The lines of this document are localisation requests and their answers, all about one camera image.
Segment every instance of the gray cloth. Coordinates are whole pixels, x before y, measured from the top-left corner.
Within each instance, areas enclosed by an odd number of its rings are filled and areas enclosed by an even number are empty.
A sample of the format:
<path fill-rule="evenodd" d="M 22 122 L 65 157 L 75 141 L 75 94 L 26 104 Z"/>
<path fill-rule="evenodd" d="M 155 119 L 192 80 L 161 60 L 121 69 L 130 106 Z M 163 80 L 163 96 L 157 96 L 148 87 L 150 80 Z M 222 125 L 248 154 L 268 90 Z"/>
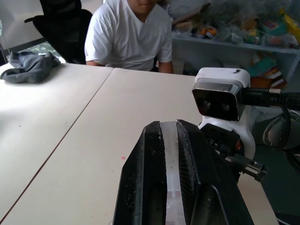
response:
<path fill-rule="evenodd" d="M 0 79 L 10 83 L 40 83 L 49 76 L 52 68 L 60 64 L 59 59 L 50 52 L 45 56 L 32 52 L 12 52 L 9 61 L 16 64 L 17 68 L 4 71 Z"/>

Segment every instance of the white t-shirt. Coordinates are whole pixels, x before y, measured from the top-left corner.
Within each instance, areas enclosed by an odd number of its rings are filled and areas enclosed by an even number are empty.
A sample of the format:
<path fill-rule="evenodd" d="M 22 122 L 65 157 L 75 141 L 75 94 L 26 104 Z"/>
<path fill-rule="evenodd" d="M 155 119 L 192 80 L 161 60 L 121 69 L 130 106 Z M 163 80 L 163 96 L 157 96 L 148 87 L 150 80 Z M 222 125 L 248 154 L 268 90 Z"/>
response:
<path fill-rule="evenodd" d="M 172 61 L 172 25 L 156 5 L 141 22 L 127 0 L 108 0 L 93 15 L 85 41 L 87 61 L 113 68 L 150 71 L 159 62 Z"/>

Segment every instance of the man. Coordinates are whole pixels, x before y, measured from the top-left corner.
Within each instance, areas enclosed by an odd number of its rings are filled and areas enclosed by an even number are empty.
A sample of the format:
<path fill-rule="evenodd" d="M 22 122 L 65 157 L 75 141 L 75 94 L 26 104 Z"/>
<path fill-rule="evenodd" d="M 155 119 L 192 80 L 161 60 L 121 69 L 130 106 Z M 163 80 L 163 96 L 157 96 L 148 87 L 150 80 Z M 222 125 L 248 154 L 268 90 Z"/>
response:
<path fill-rule="evenodd" d="M 93 15 L 86 64 L 173 73 L 171 21 L 158 0 L 107 0 Z"/>

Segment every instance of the t-shirt sleeve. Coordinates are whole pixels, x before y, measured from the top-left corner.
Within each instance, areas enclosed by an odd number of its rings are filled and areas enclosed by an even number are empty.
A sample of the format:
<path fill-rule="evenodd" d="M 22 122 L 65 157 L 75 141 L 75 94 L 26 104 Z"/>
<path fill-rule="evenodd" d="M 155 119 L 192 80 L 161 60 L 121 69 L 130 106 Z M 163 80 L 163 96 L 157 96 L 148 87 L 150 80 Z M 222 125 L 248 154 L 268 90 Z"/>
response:
<path fill-rule="evenodd" d="M 92 16 L 85 40 L 85 60 L 106 65 L 112 50 L 112 26 L 103 18 Z"/>
<path fill-rule="evenodd" d="M 160 51 L 157 55 L 159 62 L 171 62 L 172 61 L 172 25 L 168 23 L 167 35 L 165 41 L 160 48 Z"/>

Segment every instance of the clutter on shelf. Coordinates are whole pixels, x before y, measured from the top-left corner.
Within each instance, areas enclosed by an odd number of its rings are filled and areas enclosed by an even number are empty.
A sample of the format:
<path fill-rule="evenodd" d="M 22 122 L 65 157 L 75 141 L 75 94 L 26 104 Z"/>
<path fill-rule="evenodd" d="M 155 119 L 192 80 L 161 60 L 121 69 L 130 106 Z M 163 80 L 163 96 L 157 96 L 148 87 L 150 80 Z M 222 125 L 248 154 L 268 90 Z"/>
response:
<path fill-rule="evenodd" d="M 300 26 L 283 0 L 215 0 L 173 21 L 173 35 L 298 48 Z"/>
<path fill-rule="evenodd" d="M 287 84 L 277 67 L 276 59 L 270 53 L 255 53 L 251 66 L 246 70 L 250 73 L 252 88 L 282 89 Z"/>

